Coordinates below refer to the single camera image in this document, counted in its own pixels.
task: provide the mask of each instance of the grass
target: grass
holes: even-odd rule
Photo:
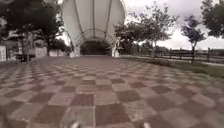
[[[222,66],[210,66],[202,63],[189,63],[189,62],[171,62],[171,67],[192,71],[195,73],[202,73],[213,77],[224,78],[224,67]]]
[[[224,66],[210,66],[200,62],[189,63],[186,61],[169,61],[165,59],[146,59],[146,58],[128,58],[134,61],[151,63],[160,66],[167,66],[178,68],[185,71],[192,71],[194,73],[202,73],[212,77],[224,79]]]
[[[191,71],[194,73],[200,73],[198,76],[207,79],[211,78],[209,83],[212,86],[220,88],[224,91],[224,66],[210,66],[200,62],[191,64],[187,61],[169,61],[165,59],[147,59],[147,58],[126,58],[133,61],[151,63],[160,66],[167,66],[171,68],[177,68],[184,71]]]

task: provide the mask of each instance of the bush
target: bush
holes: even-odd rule
[[[165,59],[152,59],[152,60],[149,60],[149,63],[160,65],[160,66],[169,66],[169,67],[171,66],[170,61]]]
[[[207,71],[205,69],[201,69],[201,68],[192,68],[192,71],[194,73],[203,73],[203,74],[207,73]]]
[[[193,62],[191,65],[198,66],[198,67],[208,67],[208,65],[203,64],[202,62],[198,62],[198,61]]]

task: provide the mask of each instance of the paved plaza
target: paved plaza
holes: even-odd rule
[[[1,128],[224,128],[214,78],[110,57],[0,68]]]

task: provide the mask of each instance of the lawn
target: lawn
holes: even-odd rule
[[[178,68],[180,70],[192,71],[216,78],[217,81],[224,83],[224,66],[210,66],[200,62],[190,63],[187,61],[169,61],[166,59],[148,59],[148,58],[126,58],[144,63],[151,63],[160,66]]]

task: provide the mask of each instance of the brick pavement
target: brick pavement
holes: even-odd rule
[[[215,79],[108,57],[54,58],[0,69],[0,127],[223,128]]]

